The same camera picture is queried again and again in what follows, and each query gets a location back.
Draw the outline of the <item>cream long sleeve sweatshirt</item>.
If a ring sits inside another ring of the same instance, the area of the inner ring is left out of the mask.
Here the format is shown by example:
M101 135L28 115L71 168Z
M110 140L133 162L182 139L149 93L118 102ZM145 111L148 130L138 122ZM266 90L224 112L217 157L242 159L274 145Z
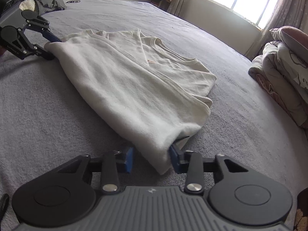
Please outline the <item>cream long sleeve sweatshirt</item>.
M45 49L88 105L159 174L170 168L169 147L184 147L209 118L216 76L139 29L85 30Z

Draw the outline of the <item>white plush toy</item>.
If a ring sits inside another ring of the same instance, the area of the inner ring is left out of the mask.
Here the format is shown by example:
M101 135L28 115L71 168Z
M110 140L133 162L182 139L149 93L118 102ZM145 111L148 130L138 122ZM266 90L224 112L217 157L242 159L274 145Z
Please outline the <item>white plush toy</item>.
M21 11L24 10L31 10L33 12L38 13L39 9L37 7L37 3L35 2L35 0L24 0L19 4L19 9Z

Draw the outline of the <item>black label on sheet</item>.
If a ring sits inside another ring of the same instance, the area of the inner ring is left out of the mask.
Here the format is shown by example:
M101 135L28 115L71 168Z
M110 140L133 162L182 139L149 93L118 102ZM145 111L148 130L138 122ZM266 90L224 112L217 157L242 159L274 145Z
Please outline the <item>black label on sheet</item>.
M66 2L66 4L72 4L72 3L80 3L80 0L69 0Z

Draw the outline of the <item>folded grey pink quilt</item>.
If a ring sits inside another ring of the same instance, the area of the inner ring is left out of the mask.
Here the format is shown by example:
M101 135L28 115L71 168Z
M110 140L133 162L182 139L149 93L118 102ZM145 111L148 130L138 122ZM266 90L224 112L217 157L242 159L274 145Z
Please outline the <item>folded grey pink quilt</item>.
M249 75L294 120L307 129L307 65L279 41L265 44Z

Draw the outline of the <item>grey pink pillow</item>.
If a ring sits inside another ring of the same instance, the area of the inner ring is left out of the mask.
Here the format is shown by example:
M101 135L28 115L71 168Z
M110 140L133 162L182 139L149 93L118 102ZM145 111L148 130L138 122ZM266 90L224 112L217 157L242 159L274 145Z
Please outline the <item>grey pink pillow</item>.
M282 26L269 31L275 41L283 42L307 64L308 35L306 33L292 26Z

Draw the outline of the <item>right side window curtain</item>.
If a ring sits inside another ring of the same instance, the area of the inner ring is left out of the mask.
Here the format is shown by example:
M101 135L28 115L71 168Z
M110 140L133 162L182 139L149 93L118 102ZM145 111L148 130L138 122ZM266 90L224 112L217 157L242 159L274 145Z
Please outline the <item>right side window curtain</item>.
M273 40L271 29L293 26L303 30L307 23L307 0L278 0L273 15L260 36L244 54L249 60L260 55L264 45Z

